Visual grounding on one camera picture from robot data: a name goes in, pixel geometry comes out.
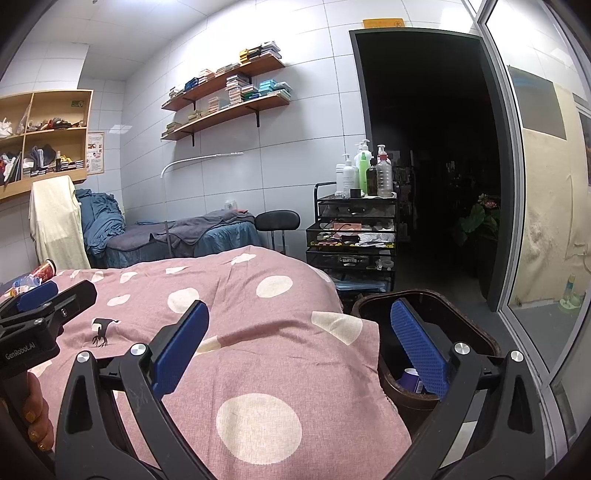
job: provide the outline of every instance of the silver screw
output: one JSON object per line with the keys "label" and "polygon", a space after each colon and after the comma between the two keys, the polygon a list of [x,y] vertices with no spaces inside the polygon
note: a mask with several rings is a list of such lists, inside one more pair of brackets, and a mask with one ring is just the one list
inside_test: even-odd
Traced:
{"label": "silver screw", "polygon": [[470,353],[470,347],[462,342],[456,343],[453,348],[460,355],[467,355]]}
{"label": "silver screw", "polygon": [[513,350],[511,352],[511,359],[515,362],[522,362],[523,361],[523,353],[518,350]]}
{"label": "silver screw", "polygon": [[76,357],[76,360],[78,360],[81,364],[83,364],[84,362],[87,362],[90,358],[90,352],[80,352],[78,354],[78,356]]}
{"label": "silver screw", "polygon": [[131,347],[131,355],[140,356],[146,351],[146,346],[143,343],[136,343]]}

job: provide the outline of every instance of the brown bottle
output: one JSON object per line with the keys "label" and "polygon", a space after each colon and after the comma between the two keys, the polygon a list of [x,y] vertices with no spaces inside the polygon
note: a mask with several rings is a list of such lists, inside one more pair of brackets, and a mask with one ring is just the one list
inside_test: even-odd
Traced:
{"label": "brown bottle", "polygon": [[378,194],[378,171],[375,169],[375,166],[378,164],[378,160],[376,158],[372,158],[369,160],[369,163],[371,165],[365,171],[365,177],[368,182],[367,194],[370,197],[375,197]]}

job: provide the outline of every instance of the human hand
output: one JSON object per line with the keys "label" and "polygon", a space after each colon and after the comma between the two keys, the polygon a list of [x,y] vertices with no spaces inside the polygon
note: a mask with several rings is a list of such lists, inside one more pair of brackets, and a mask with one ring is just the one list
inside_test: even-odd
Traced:
{"label": "human hand", "polygon": [[53,447],[53,425],[49,420],[49,405],[43,399],[41,384],[37,377],[27,372],[29,397],[25,400],[22,413],[31,425],[28,435],[42,452],[48,452]]}

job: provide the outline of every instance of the pink blanket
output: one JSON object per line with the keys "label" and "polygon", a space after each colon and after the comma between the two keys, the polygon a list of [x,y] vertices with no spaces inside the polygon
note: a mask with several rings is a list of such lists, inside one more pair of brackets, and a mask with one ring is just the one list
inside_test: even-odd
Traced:
{"label": "pink blanket", "polygon": [[[163,402],[219,479],[382,479],[409,447],[379,384],[378,325],[342,314],[325,273],[244,247],[55,278],[60,290],[81,280],[94,282],[96,304],[65,326],[61,354],[33,369],[54,424],[78,352],[149,343],[200,299],[209,330]],[[155,464],[124,393],[117,403],[139,457]]]}

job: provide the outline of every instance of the dark doorway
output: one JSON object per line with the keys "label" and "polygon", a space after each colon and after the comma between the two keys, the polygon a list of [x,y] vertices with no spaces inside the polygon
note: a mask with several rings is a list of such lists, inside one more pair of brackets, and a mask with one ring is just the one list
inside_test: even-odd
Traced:
{"label": "dark doorway", "polygon": [[497,255],[501,208],[512,218],[512,199],[503,205],[499,146],[508,140],[496,127],[503,109],[481,41],[415,28],[352,34],[371,149],[385,144],[397,159],[395,290],[430,288],[490,314],[486,298],[500,291],[506,270]]}

